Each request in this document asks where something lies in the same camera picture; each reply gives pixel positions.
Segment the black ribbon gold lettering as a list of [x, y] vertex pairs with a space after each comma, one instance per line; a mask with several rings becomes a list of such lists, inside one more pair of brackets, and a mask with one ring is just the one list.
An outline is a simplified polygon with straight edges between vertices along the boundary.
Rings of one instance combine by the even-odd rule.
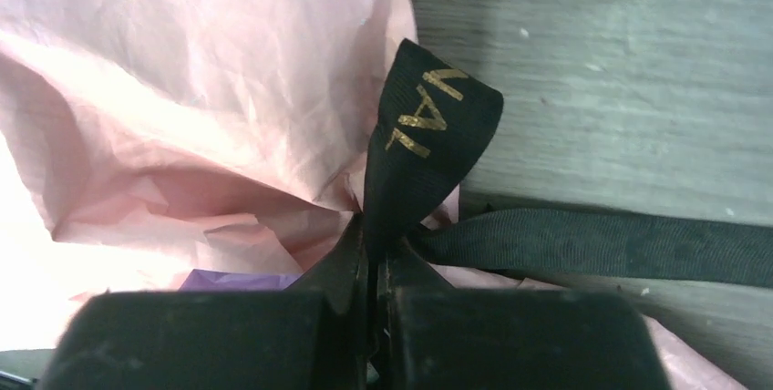
[[402, 41], [369, 141], [364, 233], [382, 260], [408, 239], [427, 261], [486, 271], [772, 284], [769, 227], [494, 196], [430, 229], [425, 218], [491, 143], [503, 95], [411, 40]]

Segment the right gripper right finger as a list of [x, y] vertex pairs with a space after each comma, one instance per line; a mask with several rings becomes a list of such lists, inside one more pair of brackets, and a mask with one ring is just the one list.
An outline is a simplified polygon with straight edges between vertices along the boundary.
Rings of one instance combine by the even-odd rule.
[[610, 293], [457, 288], [405, 241], [379, 268], [381, 389], [666, 389], [644, 319]]

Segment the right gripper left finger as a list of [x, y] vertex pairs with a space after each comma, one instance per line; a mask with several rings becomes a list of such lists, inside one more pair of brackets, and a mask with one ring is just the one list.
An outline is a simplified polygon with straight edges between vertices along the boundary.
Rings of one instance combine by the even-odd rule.
[[77, 313], [41, 389], [363, 389], [362, 219], [282, 290], [115, 292]]

